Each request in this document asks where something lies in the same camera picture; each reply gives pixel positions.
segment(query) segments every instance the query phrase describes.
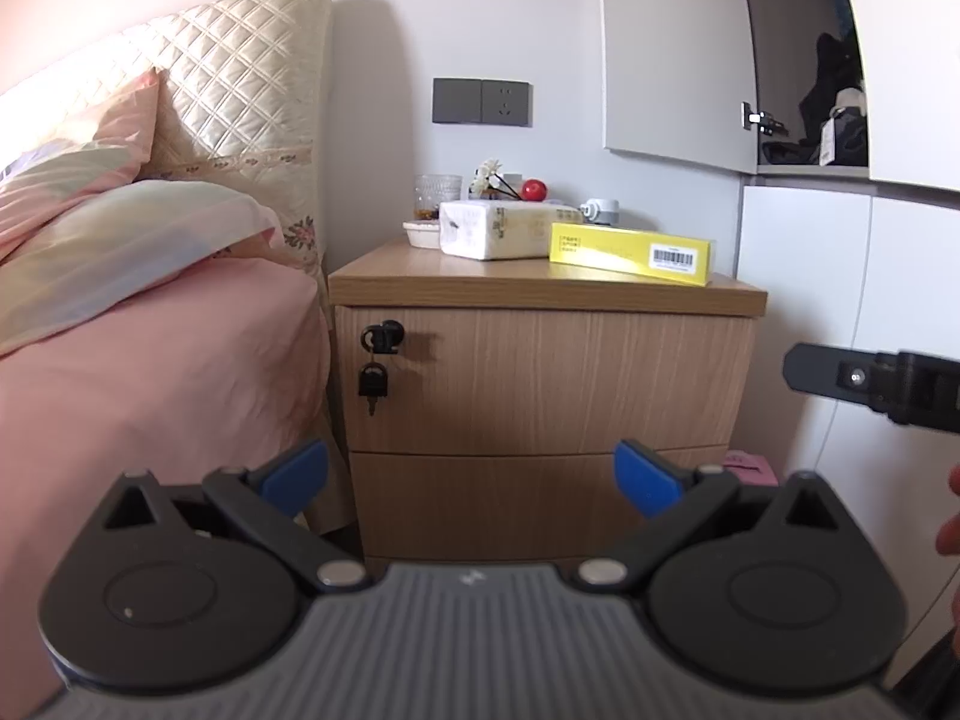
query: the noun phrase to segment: red ball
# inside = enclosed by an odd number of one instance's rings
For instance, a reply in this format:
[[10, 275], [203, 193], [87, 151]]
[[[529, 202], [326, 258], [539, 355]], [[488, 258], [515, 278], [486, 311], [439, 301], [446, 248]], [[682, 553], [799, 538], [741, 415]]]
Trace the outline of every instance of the red ball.
[[520, 196], [525, 200], [541, 202], [546, 200], [546, 184], [539, 178], [528, 178], [520, 187]]

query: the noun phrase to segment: yellow box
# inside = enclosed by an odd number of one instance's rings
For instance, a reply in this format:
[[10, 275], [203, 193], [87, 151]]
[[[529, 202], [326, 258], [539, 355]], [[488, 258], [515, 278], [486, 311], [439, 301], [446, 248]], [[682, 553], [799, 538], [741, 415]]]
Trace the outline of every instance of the yellow box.
[[710, 243], [646, 230], [554, 223], [550, 261], [704, 287], [709, 281]]

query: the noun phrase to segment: white tag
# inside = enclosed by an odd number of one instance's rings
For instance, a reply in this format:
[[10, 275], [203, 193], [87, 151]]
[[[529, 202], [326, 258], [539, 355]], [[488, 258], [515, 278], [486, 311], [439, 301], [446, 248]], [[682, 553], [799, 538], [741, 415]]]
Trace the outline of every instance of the white tag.
[[697, 250], [685, 247], [665, 247], [653, 244], [650, 247], [650, 266], [655, 271], [672, 271], [675, 274], [696, 274]]
[[829, 165], [836, 158], [836, 133], [834, 131], [834, 122], [836, 119], [830, 117], [824, 122], [823, 129], [820, 130], [820, 164]]

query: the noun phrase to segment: nightstand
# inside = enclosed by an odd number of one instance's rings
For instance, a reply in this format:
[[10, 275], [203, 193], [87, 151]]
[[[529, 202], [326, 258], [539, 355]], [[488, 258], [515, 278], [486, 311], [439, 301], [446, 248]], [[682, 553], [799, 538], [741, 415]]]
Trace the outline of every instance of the nightstand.
[[[389, 560], [576, 562], [641, 522], [613, 482], [623, 437], [723, 460], [766, 293], [390, 242], [329, 279], [357, 515]], [[357, 394], [360, 336], [405, 330], [388, 395]]]

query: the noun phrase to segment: human hand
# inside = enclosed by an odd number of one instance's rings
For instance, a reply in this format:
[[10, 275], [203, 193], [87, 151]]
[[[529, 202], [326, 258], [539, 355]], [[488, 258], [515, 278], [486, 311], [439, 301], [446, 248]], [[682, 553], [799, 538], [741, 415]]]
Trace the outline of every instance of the human hand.
[[[954, 495], [960, 495], [960, 466], [950, 471], [947, 484]], [[940, 526], [937, 532], [937, 552], [941, 555], [960, 555], [960, 514], [954, 514]], [[957, 589], [950, 603], [953, 624], [957, 631], [953, 633], [953, 651], [960, 656], [960, 589]]]

